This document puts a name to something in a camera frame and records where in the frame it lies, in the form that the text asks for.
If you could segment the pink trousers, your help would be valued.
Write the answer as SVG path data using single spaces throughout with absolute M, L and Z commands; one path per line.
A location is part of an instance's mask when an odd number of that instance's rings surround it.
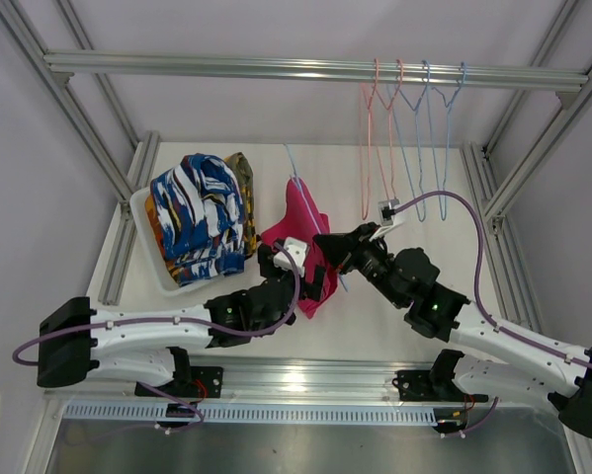
M 320 226 L 322 228 L 321 234 L 330 233 L 330 223 L 328 215 L 321 213 L 316 203 L 311 196 L 305 182 L 302 185 L 306 193 L 313 212 L 317 218 L 321 220 Z M 322 251 L 314 244 L 313 237 L 317 235 L 313 223 L 309 219 L 308 213 L 304 206 L 304 201 L 298 192 L 295 183 L 289 180 L 286 187 L 286 212 L 284 217 L 277 223 L 264 230 L 261 234 L 263 243 L 272 245 L 277 240 L 285 240 L 287 237 L 294 237 L 308 244 L 309 252 L 305 260 L 305 269 L 309 270 L 315 265 L 324 266 L 326 269 L 325 276 L 325 294 L 321 303 L 315 306 L 298 306 L 300 311 L 307 319 L 312 319 L 319 308 L 336 292 L 338 287 L 338 274 L 325 259 Z

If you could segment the blue white patterned trousers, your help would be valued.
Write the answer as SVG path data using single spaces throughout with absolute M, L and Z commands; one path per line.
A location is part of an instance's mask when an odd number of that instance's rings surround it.
M 154 178 L 149 193 L 160 251 L 179 286 L 243 272 L 243 199 L 223 159 L 187 155 Z

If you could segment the yellow grey camouflage trousers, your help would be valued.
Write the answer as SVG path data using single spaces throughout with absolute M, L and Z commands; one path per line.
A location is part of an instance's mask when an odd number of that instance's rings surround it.
M 243 242 L 245 259 L 251 259 L 258 247 L 254 215 L 254 187 L 253 171 L 249 161 L 242 152 L 234 153 L 224 159 L 227 166 L 234 174 L 243 201 Z

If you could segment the pink hanger of orange trousers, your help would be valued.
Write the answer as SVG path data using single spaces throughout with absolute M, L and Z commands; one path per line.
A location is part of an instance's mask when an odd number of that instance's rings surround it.
M 400 95 L 403 78 L 404 78 L 404 64 L 401 59 L 396 60 L 396 75 L 395 83 L 392 92 L 388 95 L 386 100 L 380 92 L 379 83 L 381 81 L 381 62 L 378 58 L 374 60 L 375 63 L 375 85 L 373 87 L 375 95 L 378 97 L 381 105 L 386 111 L 386 123 L 387 123 L 387 150 L 388 150 L 388 162 L 389 162 L 389 190 L 391 191 L 390 198 L 397 198 L 397 191 L 395 187 L 395 160 L 394 151 L 392 144 L 392 122 L 393 112 L 396 102 L 396 98 Z

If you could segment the orange camouflage trousers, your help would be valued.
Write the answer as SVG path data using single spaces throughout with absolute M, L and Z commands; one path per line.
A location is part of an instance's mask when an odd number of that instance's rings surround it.
M 164 260 L 167 260 L 165 249 L 163 246 L 163 230 L 159 222 L 155 202 L 151 194 L 147 195 L 144 208 L 161 257 Z

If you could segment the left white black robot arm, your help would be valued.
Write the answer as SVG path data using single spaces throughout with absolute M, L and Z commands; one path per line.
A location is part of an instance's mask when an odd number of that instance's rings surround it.
M 326 269 L 306 268 L 307 252 L 293 239 L 262 245 L 261 283 L 181 309 L 109 311 L 93 308 L 87 296 L 73 297 L 40 324 L 37 384 L 123 380 L 180 396 L 193 380 L 191 351 L 272 335 L 294 322 L 300 301 L 320 300 Z

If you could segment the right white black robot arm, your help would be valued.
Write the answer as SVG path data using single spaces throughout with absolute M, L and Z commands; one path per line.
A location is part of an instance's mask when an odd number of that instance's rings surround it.
M 488 315 L 479 302 L 438 283 L 440 271 L 423 249 L 391 254 L 373 223 L 350 233 L 318 234 L 313 241 L 335 270 L 359 272 L 404 310 L 405 322 L 421 336 L 491 357 L 482 362 L 441 352 L 429 375 L 434 395 L 447 400 L 462 392 L 530 404 L 592 439 L 592 346 L 554 340 Z

